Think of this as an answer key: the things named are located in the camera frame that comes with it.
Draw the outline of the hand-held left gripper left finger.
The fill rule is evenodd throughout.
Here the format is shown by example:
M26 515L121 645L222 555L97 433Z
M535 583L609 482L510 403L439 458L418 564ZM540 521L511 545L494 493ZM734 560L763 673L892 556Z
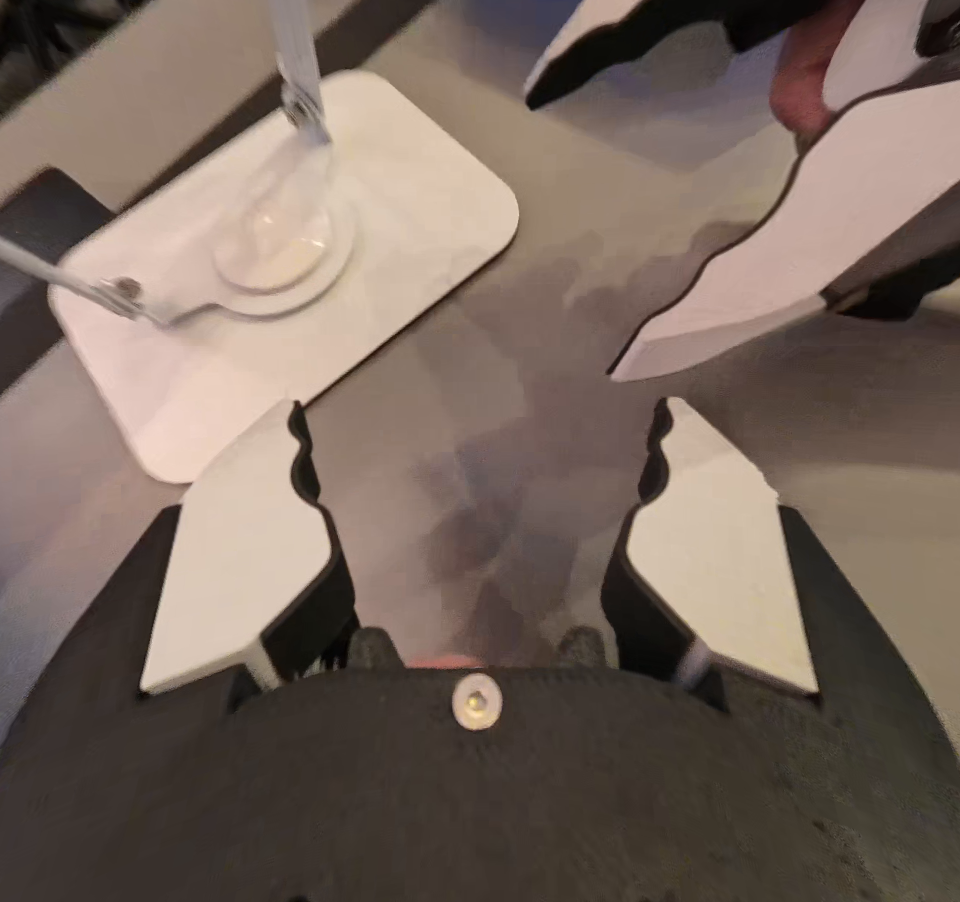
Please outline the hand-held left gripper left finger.
M312 450L302 405L281 402L185 492L141 692L235 667L270 691L346 667L354 583Z

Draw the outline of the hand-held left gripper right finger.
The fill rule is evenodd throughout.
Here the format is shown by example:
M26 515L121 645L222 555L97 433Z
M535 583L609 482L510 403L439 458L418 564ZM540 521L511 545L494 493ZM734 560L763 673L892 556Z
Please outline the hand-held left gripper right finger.
M816 695L777 492L678 397L654 407L646 447L601 586L618 667L689 692L729 668Z

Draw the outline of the person's right hand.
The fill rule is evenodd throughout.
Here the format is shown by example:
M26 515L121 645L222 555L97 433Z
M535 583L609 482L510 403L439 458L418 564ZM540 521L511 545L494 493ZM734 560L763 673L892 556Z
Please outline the person's right hand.
M769 92L775 120L804 149L832 118L824 83L834 54L865 0L825 0L787 32Z

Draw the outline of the clear round stand foot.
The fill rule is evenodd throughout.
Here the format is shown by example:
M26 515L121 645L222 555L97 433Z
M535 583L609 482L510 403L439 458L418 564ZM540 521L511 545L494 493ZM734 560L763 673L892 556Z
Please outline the clear round stand foot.
M217 304L254 318L311 305L347 268L357 233L354 207L325 167L256 179L209 236Z

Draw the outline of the black tape strip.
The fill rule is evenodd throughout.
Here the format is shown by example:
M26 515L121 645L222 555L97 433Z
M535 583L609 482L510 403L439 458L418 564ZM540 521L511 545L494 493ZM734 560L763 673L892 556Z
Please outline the black tape strip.
M307 0L320 72L354 68L433 0ZM265 0L153 0L2 120L2 236L69 249L281 102Z

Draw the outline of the metal stand bracket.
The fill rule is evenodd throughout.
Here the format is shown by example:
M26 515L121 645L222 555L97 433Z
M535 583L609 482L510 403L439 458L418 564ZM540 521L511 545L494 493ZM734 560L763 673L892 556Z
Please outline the metal stand bracket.
M210 301L202 304L195 301L186 307L152 305L148 300L144 300L142 285L136 280L122 277L90 284L4 237L1 239L1 260L7 267L35 281L63 288L114 315L131 321L146 321L162 329L171 328L202 312L218 308Z
M282 82L282 110L308 142L319 147L329 146L331 139L321 97L321 75L308 2L267 0L267 6Z

